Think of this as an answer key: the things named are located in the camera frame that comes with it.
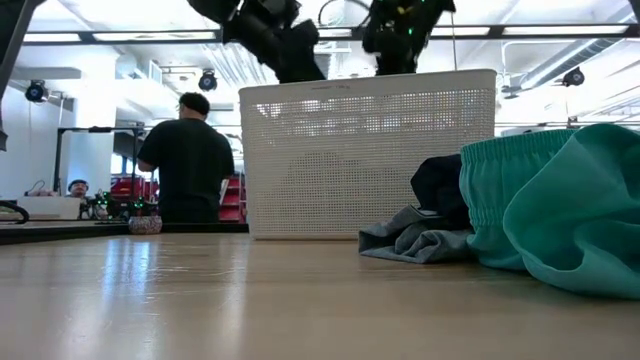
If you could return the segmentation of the navy dotted garment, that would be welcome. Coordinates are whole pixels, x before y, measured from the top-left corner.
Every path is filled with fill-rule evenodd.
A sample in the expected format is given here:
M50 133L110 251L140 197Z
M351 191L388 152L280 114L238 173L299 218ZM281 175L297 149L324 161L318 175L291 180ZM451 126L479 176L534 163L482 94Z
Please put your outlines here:
M459 185L461 168L459 154L428 158L410 184L421 210L436 212L454 229L469 229L469 208Z

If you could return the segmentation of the white perforated plastic basket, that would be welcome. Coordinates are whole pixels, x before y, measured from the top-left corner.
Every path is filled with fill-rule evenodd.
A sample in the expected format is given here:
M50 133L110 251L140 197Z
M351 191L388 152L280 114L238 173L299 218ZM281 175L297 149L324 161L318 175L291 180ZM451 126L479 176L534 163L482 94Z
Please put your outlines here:
M353 239L415 202L432 157L490 139L491 69L247 87L239 93L250 235Z

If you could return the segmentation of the dark grey garment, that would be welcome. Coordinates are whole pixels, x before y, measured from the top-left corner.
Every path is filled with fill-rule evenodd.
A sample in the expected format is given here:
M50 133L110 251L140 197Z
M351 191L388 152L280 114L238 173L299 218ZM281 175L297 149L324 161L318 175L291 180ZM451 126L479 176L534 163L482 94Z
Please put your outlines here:
M389 220L362 228L358 253L414 264L466 261L473 257L467 245L470 234L469 225L408 205Z

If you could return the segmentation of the teal garment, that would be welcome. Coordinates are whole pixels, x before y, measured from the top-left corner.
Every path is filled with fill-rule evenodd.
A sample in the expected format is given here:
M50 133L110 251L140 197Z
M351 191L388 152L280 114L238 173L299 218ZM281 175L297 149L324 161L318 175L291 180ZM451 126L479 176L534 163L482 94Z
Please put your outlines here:
M487 267L566 291L640 300L640 131L613 124L461 150L459 186Z

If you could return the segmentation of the red tool cabinet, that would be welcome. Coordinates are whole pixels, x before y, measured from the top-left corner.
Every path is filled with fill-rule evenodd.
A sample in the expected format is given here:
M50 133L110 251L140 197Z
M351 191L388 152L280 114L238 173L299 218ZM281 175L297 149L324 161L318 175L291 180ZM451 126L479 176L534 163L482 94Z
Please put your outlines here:
M246 179L241 172L222 182L219 220L223 223L246 222Z
M129 174L112 175L110 193L119 201L127 201L132 196L154 201L159 194L159 182L142 176L133 178Z

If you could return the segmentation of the dark equipment with green lights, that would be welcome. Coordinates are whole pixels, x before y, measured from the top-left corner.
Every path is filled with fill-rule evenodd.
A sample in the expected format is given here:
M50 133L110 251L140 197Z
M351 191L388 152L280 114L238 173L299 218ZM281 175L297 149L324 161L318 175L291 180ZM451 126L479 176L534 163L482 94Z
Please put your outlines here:
M109 192L100 191L93 197L81 200L79 220L128 221L131 217L158 215L156 203L148 202L143 197L135 200L117 199Z

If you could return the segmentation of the white box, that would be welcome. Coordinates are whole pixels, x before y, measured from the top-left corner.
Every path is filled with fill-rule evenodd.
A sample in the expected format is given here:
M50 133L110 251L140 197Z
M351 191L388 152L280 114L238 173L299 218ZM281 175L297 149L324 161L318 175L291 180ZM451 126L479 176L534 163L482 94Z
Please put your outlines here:
M21 197L17 205L35 220L76 220L81 201L71 197Z

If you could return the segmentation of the grey ceiling duct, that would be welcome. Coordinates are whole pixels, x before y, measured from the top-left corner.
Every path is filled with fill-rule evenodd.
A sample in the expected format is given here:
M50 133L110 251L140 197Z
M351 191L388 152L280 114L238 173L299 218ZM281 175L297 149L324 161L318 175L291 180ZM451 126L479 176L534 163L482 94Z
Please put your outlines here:
M563 86L561 81L563 76L570 70L579 67L589 60L610 50L621 38L594 38L590 40L555 39L555 40L516 40L501 43L501 71L499 76L502 80L500 93L506 99L514 99L520 93L533 90L549 82L554 86ZM533 70L521 75L512 75L508 71L507 53L513 46L543 46L560 45L564 48L545 60Z

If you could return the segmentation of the black metal stand frame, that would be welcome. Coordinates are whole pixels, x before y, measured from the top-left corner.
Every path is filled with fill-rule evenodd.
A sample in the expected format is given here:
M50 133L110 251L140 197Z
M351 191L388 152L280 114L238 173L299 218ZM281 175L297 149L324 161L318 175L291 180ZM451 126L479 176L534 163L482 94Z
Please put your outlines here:
M115 133L115 132L130 132L134 138L132 144L132 153L136 155L138 153L138 145L140 143L140 135L147 130L146 127L142 126L133 126L133 127L103 127L103 126L92 126L92 127L59 127L57 129L56 135L56 152L55 152L55 162L54 162L54 172L53 172L53 190L56 191L59 195L61 192L61 177L60 177L60 165L61 165L61 153L62 153L62 142L63 136L66 132L80 132L80 133Z

